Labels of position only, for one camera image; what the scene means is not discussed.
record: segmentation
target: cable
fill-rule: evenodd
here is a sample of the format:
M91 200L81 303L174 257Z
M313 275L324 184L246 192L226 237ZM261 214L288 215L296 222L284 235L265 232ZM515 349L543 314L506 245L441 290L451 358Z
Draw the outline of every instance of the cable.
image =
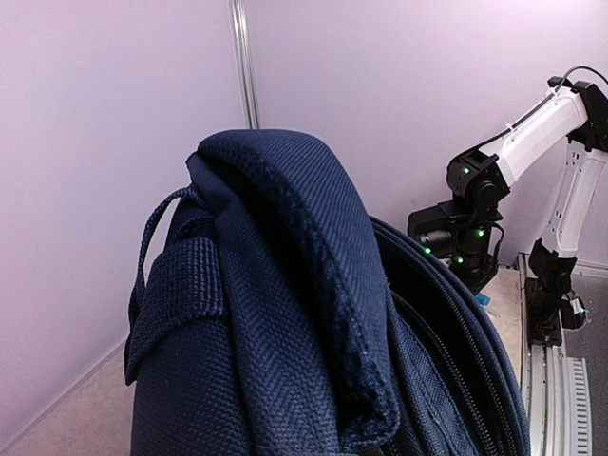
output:
M498 239L494 246L494 269L498 266L498 253L501 251L501 244L504 240L504 228L498 223L492 223L492 228L497 228L501 232L501 238Z
M516 121L515 123L513 123L513 125L511 125L511 127L512 128L517 128L518 126L520 126L521 124L523 124L525 121L527 121L530 117L532 117L534 114L536 114L537 112L539 112L539 109L541 109L543 106L545 106L549 102L549 100L551 100L555 96L555 94L560 91L560 89L563 87L563 85L565 84L565 82L568 80L568 76L570 76L575 71L578 71L579 69L585 69L587 71L590 71L590 72L594 73L596 76L598 76L608 86L608 78L606 78L603 74L601 74L596 69L593 69L590 66L585 66L585 65L573 66L568 71L566 71L565 74L561 77L560 82L556 85L554 93L551 93L548 96L546 96L545 98L543 98L536 106L534 106L521 119L519 119L518 121ZM473 148L474 149L479 149L480 147L483 147L486 144L489 144L489 143L492 143L492 142L494 142L496 140L499 140L501 137L503 137L504 135L506 135L510 131L511 131L511 129L507 128L506 130L502 131L498 135L493 136L489 140L485 140L484 142L480 142L479 144L477 144Z
M470 228L473 223L477 221L477 209L475 209L471 213L471 217L468 218L466 222L461 225L456 224L455 227L459 230L465 230L466 228Z

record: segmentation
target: robotic arm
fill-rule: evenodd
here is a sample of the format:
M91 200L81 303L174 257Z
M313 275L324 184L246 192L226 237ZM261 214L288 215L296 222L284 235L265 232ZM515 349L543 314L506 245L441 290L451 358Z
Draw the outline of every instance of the robotic arm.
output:
M580 231L601 170L608 160L608 99L594 84L549 80L542 100L500 135L455 157L447 167L450 201L412 213L408 234L427 253L449 258L450 268L477 293L496 274L489 250L492 228L504 231L498 204L520 176L562 138L568 140L560 194L529 266L537 280L526 284L530 339L561 343L561 322L577 328L584 308L571 289Z

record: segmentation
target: woven fabric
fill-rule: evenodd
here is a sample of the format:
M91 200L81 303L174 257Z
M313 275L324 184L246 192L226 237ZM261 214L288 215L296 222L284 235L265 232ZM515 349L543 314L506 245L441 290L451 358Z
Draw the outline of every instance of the woven fabric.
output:
M146 224L129 305L132 454L484 454L468 396L409 305L449 340L489 421L488 398L500 401L513 454L529 454L487 317L443 265L370 221L323 142L228 131L187 164L193 184ZM146 284L147 246L176 198Z

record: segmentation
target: lavender wall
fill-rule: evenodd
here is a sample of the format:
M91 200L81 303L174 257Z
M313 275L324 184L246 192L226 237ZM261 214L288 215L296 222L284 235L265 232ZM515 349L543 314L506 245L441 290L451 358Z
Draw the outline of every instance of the lavender wall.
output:
M126 335L143 224L243 127L228 2L0 2L0 450Z
M249 0L248 17L262 125L323 139L369 211L402 229L449 199L449 160L523 114L550 76L608 74L599 0ZM541 232L564 160L560 143L503 202L503 261ZM603 264L607 200L608 170L580 248Z

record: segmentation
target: beige floor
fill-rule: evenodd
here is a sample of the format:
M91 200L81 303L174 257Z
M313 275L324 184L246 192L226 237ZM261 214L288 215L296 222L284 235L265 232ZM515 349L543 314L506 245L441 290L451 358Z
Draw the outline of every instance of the beige floor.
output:
M501 337L513 370L521 382L522 375L522 287L520 273L500 268L482 290L491 298L485 309Z
M134 390L119 351L3 456L128 456Z

